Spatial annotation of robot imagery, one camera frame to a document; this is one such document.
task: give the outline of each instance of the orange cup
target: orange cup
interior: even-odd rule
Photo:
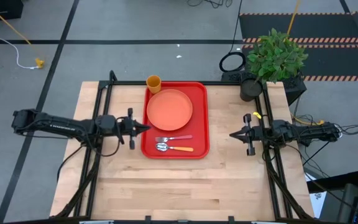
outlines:
[[[151,75],[146,79],[147,88],[153,94],[158,93],[161,90],[161,78],[157,75]]]

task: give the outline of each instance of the red tray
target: red tray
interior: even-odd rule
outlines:
[[[161,90],[174,89],[186,94],[193,104],[193,114],[189,122],[182,128],[174,131],[164,131],[152,125],[147,118],[147,104],[153,94],[146,88],[143,123],[151,128],[142,133],[142,152],[152,159],[201,159],[209,151],[209,129],[208,129],[208,103],[206,88],[198,82],[162,82]],[[171,140],[167,144],[177,147],[192,147],[193,152],[178,150],[158,151],[155,148],[155,137],[174,137],[193,135],[192,139]]]

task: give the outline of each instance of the gray floor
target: gray floor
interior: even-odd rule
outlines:
[[[80,0],[68,39],[231,39],[239,5],[238,0],[233,1],[229,8],[213,9],[205,2],[188,7],[185,0]],[[352,11],[358,11],[358,1],[346,1]],[[10,22],[29,39],[59,39],[72,2],[24,1],[22,18]],[[292,12],[295,3],[296,0],[243,0],[241,12]],[[339,0],[304,0],[300,12],[343,10]],[[2,22],[0,37],[19,39]],[[43,70],[17,67],[14,49],[0,45],[0,204],[24,141],[12,133],[12,112],[35,108],[57,46],[37,47],[47,59]],[[26,45],[18,48],[21,64],[33,66],[34,51]],[[106,79],[110,69],[120,80],[144,80],[151,74],[165,80],[219,80],[218,62],[229,48],[230,45],[66,45],[44,111],[72,117],[81,82]],[[226,66],[238,63],[234,58]],[[358,82],[306,85],[308,91],[301,97],[297,114],[312,114],[315,119],[342,125],[358,123]],[[59,140],[32,141],[5,222],[48,217],[65,144]],[[308,153],[320,145],[314,142]],[[329,175],[358,170],[358,135],[329,144],[315,161]]]

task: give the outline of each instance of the green plant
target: green plant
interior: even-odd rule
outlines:
[[[250,72],[262,83],[274,82],[284,78],[295,77],[308,58],[305,49],[288,40],[288,35],[277,33],[275,29],[268,35],[260,36],[260,42],[254,44],[249,52]]]

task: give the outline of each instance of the white cable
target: white cable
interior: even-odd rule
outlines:
[[[22,66],[21,64],[19,64],[19,50],[17,49],[17,47],[16,47],[15,45],[9,43],[8,41],[2,39],[2,38],[0,38],[0,40],[3,41],[3,42],[5,42],[5,43],[7,43],[7,44],[9,44],[10,46],[12,46],[12,47],[15,48],[15,50],[16,50],[16,64],[17,64],[20,68],[26,68],[26,69],[39,68],[38,66],[36,66],[36,67],[25,67],[25,66]]]

